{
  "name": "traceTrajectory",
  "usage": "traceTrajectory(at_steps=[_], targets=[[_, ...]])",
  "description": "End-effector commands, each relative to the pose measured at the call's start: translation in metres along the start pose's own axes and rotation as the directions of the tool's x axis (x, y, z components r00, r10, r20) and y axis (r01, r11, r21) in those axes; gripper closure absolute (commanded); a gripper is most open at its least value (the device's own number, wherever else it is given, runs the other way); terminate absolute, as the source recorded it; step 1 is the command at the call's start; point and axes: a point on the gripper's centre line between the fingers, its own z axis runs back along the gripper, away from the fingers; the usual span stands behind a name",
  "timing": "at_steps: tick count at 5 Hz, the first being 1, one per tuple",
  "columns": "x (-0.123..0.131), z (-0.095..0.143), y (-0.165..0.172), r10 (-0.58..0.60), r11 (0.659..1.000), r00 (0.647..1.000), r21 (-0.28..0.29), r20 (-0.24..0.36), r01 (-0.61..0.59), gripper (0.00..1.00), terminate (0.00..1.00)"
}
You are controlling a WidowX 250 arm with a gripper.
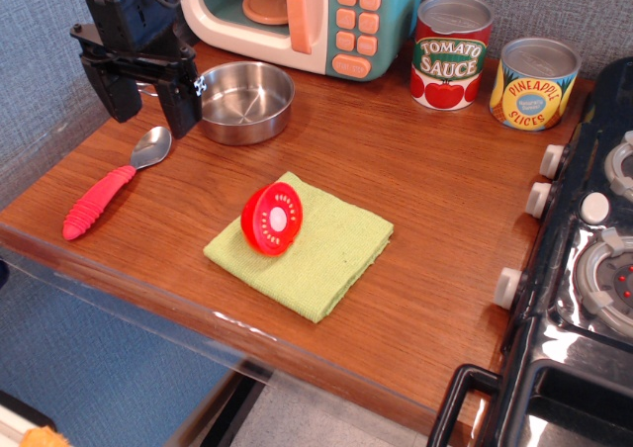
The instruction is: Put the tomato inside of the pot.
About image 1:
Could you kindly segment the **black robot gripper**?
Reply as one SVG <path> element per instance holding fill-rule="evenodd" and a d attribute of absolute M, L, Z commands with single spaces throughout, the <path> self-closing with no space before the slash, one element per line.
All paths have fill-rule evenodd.
<path fill-rule="evenodd" d="M 85 0 L 91 24 L 74 26 L 81 63 L 110 116 L 124 123 L 142 101 L 136 80 L 155 83 L 174 137 L 202 120 L 203 79 L 193 49 L 176 33 L 181 0 Z"/>

